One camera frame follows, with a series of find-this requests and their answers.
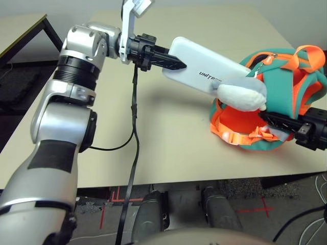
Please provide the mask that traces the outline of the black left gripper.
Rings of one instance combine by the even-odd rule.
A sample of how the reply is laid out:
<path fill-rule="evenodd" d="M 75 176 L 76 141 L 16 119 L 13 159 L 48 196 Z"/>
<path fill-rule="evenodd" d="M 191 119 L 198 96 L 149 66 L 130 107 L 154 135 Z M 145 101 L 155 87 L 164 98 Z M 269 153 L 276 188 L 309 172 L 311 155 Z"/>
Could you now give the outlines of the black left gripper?
<path fill-rule="evenodd" d="M 132 61 L 141 71 L 148 71 L 152 65 L 169 70 L 179 70 L 187 67 L 175 56 L 169 55 L 169 49 L 156 45 L 156 37 L 143 33 L 130 40 L 128 60 Z"/>

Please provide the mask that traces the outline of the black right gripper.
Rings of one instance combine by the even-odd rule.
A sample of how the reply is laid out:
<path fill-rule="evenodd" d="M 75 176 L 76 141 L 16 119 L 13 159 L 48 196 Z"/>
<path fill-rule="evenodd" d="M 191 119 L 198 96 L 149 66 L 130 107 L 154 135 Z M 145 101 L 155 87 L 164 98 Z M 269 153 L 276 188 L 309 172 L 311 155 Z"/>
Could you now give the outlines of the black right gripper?
<path fill-rule="evenodd" d="M 259 117 L 273 128 L 295 133 L 297 145 L 313 151 L 326 150 L 326 110 L 311 107 L 299 120 L 266 111 L 261 111 Z"/>

